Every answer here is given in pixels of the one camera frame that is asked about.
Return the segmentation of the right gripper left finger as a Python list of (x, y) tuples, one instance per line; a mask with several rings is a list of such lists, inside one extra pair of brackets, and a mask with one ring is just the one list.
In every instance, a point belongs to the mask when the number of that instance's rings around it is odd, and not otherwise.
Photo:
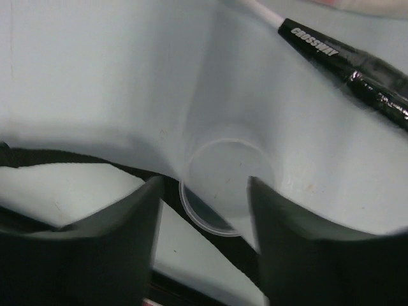
[(61, 229), (1, 225), (2, 305), (141, 305), (150, 282), (163, 180)]

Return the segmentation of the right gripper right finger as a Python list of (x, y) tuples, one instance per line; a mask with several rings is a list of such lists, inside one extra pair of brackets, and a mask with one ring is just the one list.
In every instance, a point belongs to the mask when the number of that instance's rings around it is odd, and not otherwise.
[(248, 198), (270, 305), (406, 305), (407, 230), (373, 235), (330, 221), (251, 177)]

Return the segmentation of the black SPORT racket bag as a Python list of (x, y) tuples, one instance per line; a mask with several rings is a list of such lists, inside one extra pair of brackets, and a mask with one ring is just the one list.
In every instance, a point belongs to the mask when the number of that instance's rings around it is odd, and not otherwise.
[[(1, 205), (56, 228), (87, 217), (129, 195), (151, 171), (110, 164), (60, 150), (1, 144)], [(188, 220), (177, 181), (164, 178), (154, 284), (194, 289), (207, 305), (263, 305), (254, 250), (242, 238), (205, 233)]]

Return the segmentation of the clear plastic tube lid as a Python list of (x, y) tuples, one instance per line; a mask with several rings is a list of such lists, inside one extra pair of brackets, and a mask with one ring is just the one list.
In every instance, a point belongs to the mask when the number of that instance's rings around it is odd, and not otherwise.
[(178, 191), (182, 206), (199, 228), (219, 237), (243, 235), (251, 218), (250, 177), (276, 184), (278, 172), (262, 147), (239, 138), (204, 143), (186, 160)]

